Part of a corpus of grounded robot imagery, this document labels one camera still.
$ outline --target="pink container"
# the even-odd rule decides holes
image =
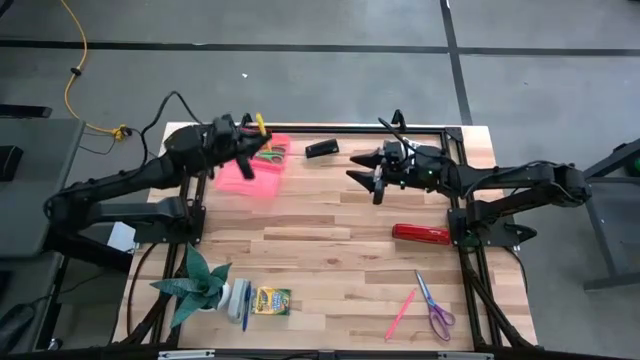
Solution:
[[[280,178],[285,169],[291,138],[283,134],[273,134],[271,138],[271,146],[284,148],[284,157],[281,163],[269,162],[258,158],[258,154],[249,160],[253,172],[256,175],[253,180],[245,180],[242,177],[238,164],[230,161],[224,165],[218,172],[215,182],[215,188],[220,191],[255,196],[255,197],[274,197],[278,195],[280,187]]]

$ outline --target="wooden table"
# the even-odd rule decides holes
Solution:
[[[188,123],[169,123],[165,138]],[[495,158],[484,126],[463,127],[467,159],[475,167],[491,167]],[[246,333],[221,313],[197,313],[182,326],[181,348],[341,349],[341,350],[470,350],[473,348],[462,286],[460,260],[453,247],[391,238],[391,226],[412,223],[445,227],[449,200],[436,193],[387,187],[380,206],[372,195],[345,175],[361,169],[349,162],[354,154],[381,146],[391,135],[291,134],[292,154],[274,199],[222,193],[209,184],[207,219],[200,252],[217,266],[233,262],[229,283],[242,277],[255,286],[292,289],[288,317],[252,315]],[[304,148],[337,138],[340,153],[306,159]],[[410,138],[440,146],[436,136]],[[149,201],[177,195],[178,189],[152,190]],[[493,200],[499,190],[478,191]],[[131,267],[114,340],[126,336],[126,294],[146,247]],[[133,326],[158,296],[149,283],[161,279],[168,246],[159,245],[141,270],[133,297]],[[520,267],[501,248],[487,248],[496,302],[525,339],[535,332]],[[412,289],[420,270],[434,299],[455,314],[452,339],[438,340],[428,323],[428,310],[418,291],[393,338],[384,334]],[[489,341],[487,316],[478,299],[483,335]],[[162,340],[173,314],[168,306]]]

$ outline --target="marker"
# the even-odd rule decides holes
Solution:
[[[400,309],[398,316],[396,316],[396,319],[393,320],[393,323],[389,327],[389,330],[387,330],[387,333],[384,335],[385,341],[391,338],[391,335],[393,335],[393,332],[396,330],[396,327],[398,326],[400,319],[402,319],[402,316],[407,311],[407,308],[409,308],[409,304],[411,304],[411,301],[413,301],[413,298],[415,296],[416,296],[416,289],[413,289],[413,291],[409,294],[409,297],[407,298],[407,300],[404,302],[404,305],[402,305],[402,309]]]
[[[247,291],[244,293],[244,318],[242,319],[242,332],[247,331],[249,324],[249,311],[251,311],[251,283],[247,285]]]
[[[262,119],[262,114],[256,113],[256,121],[258,122],[260,134],[262,134],[262,136],[267,136],[267,129],[264,127],[264,119]],[[267,150],[271,151],[271,142],[267,142]]]

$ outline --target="red case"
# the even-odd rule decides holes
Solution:
[[[429,244],[451,245],[449,230],[430,226],[395,224],[391,235],[396,239],[419,241]]]

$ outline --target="desk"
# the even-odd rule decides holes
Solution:
[[[0,257],[42,251],[49,230],[42,204],[65,185],[83,130],[76,119],[0,119],[0,144],[24,151],[13,181],[0,184]]]
[[[165,138],[184,123],[169,123]],[[463,127],[469,164],[491,167],[495,158],[487,127]],[[341,349],[341,350],[469,350],[467,306],[457,251],[452,247],[391,238],[391,226],[404,222],[445,226],[449,200],[416,189],[387,187],[384,202],[371,196],[345,170],[355,154],[381,146],[391,135],[290,134],[292,154],[275,199],[247,198],[205,191],[207,218],[200,252],[217,266],[233,262],[229,283],[243,277],[254,286],[292,289],[289,317],[252,315],[246,333],[223,313],[198,313],[182,326],[180,348]],[[408,135],[412,140],[440,146],[432,135]],[[340,153],[306,159],[304,148],[337,138]],[[149,201],[177,195],[178,189],[152,190]],[[493,200],[499,190],[476,192]],[[133,260],[131,276],[146,247]],[[133,302],[133,325],[140,322],[158,296],[149,283],[159,280],[167,246],[158,245],[142,266]],[[536,341],[518,263],[504,249],[488,248],[487,261],[496,302],[522,335]],[[457,324],[449,343],[439,341],[428,324],[421,294],[400,322],[393,338],[384,334],[402,303],[418,284],[421,271],[438,303],[453,312]],[[126,337],[125,298],[114,340]],[[174,305],[165,317],[162,341]],[[489,339],[486,311],[478,310],[485,339]]]

